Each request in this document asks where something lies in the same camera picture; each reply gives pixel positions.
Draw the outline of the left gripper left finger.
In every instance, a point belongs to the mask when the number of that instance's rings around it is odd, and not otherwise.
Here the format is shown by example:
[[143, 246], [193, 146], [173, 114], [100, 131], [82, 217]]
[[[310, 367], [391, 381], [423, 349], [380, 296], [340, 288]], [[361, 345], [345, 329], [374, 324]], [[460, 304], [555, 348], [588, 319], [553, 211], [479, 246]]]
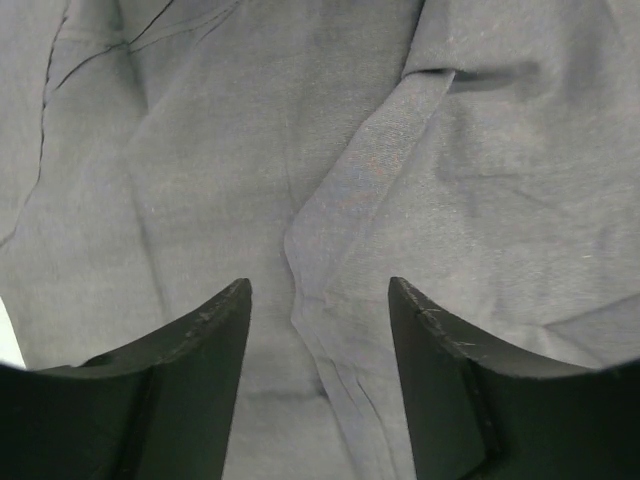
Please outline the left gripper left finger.
[[80, 366], [3, 366], [2, 477], [220, 478], [250, 315], [251, 285], [239, 279]]

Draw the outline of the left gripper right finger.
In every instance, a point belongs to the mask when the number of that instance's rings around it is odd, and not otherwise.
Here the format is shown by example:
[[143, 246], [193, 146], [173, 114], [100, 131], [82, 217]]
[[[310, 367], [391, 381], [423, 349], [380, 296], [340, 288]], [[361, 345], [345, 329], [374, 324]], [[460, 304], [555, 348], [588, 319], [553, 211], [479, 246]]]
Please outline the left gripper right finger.
[[595, 370], [521, 349], [394, 277], [388, 301], [422, 480], [639, 475], [639, 364]]

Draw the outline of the grey long sleeve shirt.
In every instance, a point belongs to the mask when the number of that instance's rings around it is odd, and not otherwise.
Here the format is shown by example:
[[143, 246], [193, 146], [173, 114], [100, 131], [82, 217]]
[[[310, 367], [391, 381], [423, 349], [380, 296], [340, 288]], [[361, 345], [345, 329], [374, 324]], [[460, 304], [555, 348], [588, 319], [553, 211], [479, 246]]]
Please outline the grey long sleeve shirt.
[[393, 276], [538, 354], [638, 355], [637, 2], [2, 3], [28, 368], [245, 277], [226, 477], [411, 479]]

